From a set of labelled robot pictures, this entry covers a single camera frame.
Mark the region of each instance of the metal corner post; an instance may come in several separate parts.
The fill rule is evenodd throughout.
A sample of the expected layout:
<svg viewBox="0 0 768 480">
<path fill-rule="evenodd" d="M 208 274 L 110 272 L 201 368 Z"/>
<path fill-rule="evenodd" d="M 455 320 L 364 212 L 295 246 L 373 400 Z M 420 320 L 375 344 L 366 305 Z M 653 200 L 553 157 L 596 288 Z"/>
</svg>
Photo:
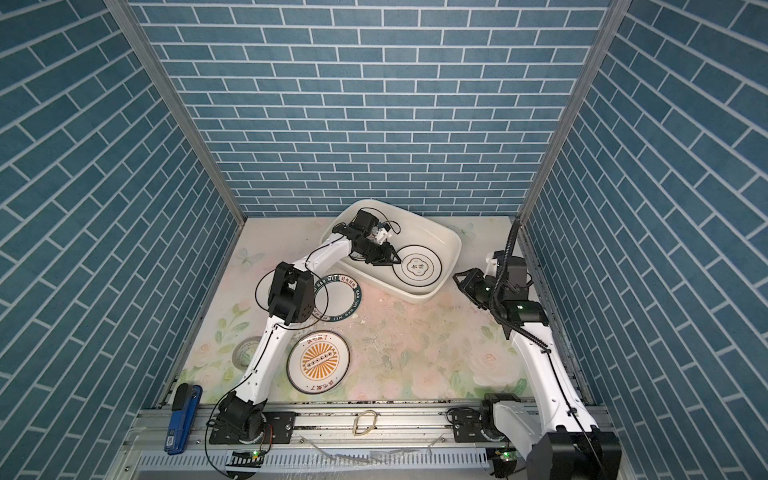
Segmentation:
<svg viewBox="0 0 768 480">
<path fill-rule="evenodd" d="M 224 179 L 221 170 L 219 170 L 219 167 L 216 165 L 213 155 L 210 150 L 208 150 L 208 146 L 200 135 L 187 108 L 184 107 L 184 102 L 181 100 L 173 82 L 170 81 L 160 58 L 157 56 L 157 52 L 149 41 L 149 37 L 147 37 L 147 34 L 144 33 L 144 29 L 139 25 L 133 9 L 128 4 L 127 0 L 104 0 L 104 3 L 120 27 L 120 30 L 123 32 L 123 35 L 125 35 L 125 38 L 128 40 L 128 44 L 131 45 L 134 53 L 144 66 L 144 70 L 147 72 L 155 88 L 160 93 L 170 114 L 174 116 L 182 133 L 184 133 L 184 136 L 190 142 L 190 146 L 197 155 L 197 159 L 203 165 L 203 168 L 205 168 L 211 181 L 213 181 L 216 190 L 218 190 L 223 198 L 224 203 L 227 204 L 227 208 L 229 208 L 233 217 L 235 217 L 238 225 L 242 227 L 245 224 L 245 213 L 243 212 L 243 209 L 240 208 L 240 204 L 237 202 L 229 185 L 227 185 L 227 181 Z"/>
<path fill-rule="evenodd" d="M 554 163 L 557 161 L 558 155 L 563 148 L 563 144 L 565 144 L 565 139 L 571 132 L 571 128 L 576 121 L 576 115 L 578 115 L 584 99 L 587 97 L 587 93 L 589 93 L 589 87 L 592 86 L 592 82 L 598 76 L 600 65 L 602 65 L 605 59 L 605 54 L 614 40 L 621 21 L 624 20 L 624 14 L 627 13 L 630 3 L 631 0 L 613 0 L 605 13 L 605 18 L 600 30 L 598 30 L 598 35 L 595 37 L 594 45 L 592 45 L 589 55 L 587 55 L 587 59 L 584 61 L 584 67 L 581 69 L 578 80 L 576 80 L 573 93 L 568 98 L 568 103 L 563 109 L 563 115 L 558 123 L 558 127 L 552 134 L 552 139 L 549 141 L 541 164 L 533 176 L 531 188 L 528 190 L 528 195 L 525 197 L 525 202 L 523 202 L 520 209 L 520 219 L 523 224 L 528 221 L 533 212 L 538 196 L 541 194 L 541 189 L 544 188 L 549 172 L 552 171 Z"/>
</svg>

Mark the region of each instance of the white plastic tub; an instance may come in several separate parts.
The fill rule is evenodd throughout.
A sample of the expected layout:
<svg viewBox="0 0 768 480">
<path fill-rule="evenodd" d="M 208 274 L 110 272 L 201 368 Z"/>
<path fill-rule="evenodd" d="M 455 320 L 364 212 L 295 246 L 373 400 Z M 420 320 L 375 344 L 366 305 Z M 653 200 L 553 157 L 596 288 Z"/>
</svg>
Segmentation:
<svg viewBox="0 0 768 480">
<path fill-rule="evenodd" d="M 408 245 L 422 245 L 434 251 L 440 263 L 442 272 L 438 279 L 428 286 L 410 286 L 402 282 L 390 266 L 373 266 L 364 262 L 356 262 L 349 258 L 339 261 L 336 265 L 341 267 L 347 273 L 357 280 L 366 280 L 381 290 L 391 293 L 409 303 L 424 303 L 431 299 L 445 281 L 451 277 L 452 271 L 456 266 L 458 254 L 462 249 L 462 240 L 451 229 L 439 225 L 431 220 L 427 220 L 420 215 L 408 212 L 402 208 L 393 207 L 377 200 L 360 200 L 350 205 L 339 215 L 323 232 L 320 237 L 322 243 L 331 234 L 333 226 L 339 222 L 349 223 L 357 215 L 358 210 L 363 207 L 376 208 L 381 210 L 387 219 L 400 224 L 402 231 L 400 235 L 392 235 L 389 242 L 400 250 Z M 379 221 L 384 221 L 381 214 L 374 210 L 368 210 L 376 215 Z"/>
</svg>

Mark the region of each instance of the floral mat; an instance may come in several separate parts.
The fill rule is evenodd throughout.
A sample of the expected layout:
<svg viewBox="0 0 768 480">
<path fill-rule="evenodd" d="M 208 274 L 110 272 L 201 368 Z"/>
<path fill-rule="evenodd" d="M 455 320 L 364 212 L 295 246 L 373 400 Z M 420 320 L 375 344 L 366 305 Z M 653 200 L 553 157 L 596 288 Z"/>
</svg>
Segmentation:
<svg viewBox="0 0 768 480">
<path fill-rule="evenodd" d="M 507 217 L 436 217 L 456 231 L 462 253 L 455 271 L 484 268 L 485 255 L 504 246 Z M 256 285 L 281 260 L 313 250 L 332 219 L 249 219 L 214 300 L 184 363 L 178 383 L 203 387 L 203 403 L 216 401 L 242 378 L 267 314 L 254 299 Z M 341 273 L 341 270 L 329 271 Z M 486 392 L 532 396 L 522 359 L 502 328 L 477 309 L 449 279 L 427 303 L 413 305 L 359 282 L 360 307 L 350 318 L 294 333 L 330 330 L 349 346 L 349 371 L 337 387 L 318 395 L 294 389 L 281 368 L 270 402 L 466 399 Z M 250 348 L 236 348 L 253 339 Z"/>
</svg>

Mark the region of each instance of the orange sunburst design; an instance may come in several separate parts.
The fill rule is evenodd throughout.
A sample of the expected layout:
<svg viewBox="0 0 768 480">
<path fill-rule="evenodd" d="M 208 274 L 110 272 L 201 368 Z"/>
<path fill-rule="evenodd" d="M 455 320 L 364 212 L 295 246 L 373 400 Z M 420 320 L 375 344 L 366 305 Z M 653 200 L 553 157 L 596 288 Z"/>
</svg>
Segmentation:
<svg viewBox="0 0 768 480">
<path fill-rule="evenodd" d="M 310 380 L 322 380 L 336 371 L 339 353 L 327 342 L 313 343 L 301 356 L 301 371 Z"/>
</svg>

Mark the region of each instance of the blue tile wall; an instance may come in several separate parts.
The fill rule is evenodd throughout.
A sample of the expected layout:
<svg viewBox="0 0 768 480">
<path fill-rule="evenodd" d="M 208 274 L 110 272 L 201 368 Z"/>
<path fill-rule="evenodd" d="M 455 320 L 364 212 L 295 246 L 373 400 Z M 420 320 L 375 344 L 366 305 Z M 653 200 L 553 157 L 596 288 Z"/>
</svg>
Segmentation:
<svg viewBox="0 0 768 480">
<path fill-rule="evenodd" d="M 0 12 L 0 478 L 103 478 L 236 227 L 101 0 Z"/>
<path fill-rule="evenodd" d="M 131 2 L 249 216 L 517 212 L 608 0 L 297 3 Z"/>
<path fill-rule="evenodd" d="M 768 478 L 767 18 L 634 0 L 528 224 L 638 478 Z"/>
</svg>

